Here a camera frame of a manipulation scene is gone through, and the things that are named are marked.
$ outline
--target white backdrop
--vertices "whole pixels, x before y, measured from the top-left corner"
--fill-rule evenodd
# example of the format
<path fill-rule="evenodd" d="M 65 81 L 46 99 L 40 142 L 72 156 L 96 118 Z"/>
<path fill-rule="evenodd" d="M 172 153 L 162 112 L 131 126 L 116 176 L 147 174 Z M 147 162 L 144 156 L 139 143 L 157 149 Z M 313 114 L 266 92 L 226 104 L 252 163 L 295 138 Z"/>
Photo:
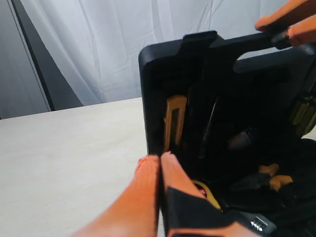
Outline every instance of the white backdrop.
<path fill-rule="evenodd" d="M 255 33 L 286 0 L 21 0 L 84 105 L 141 96 L 138 54 L 149 44 L 216 30 Z"/>

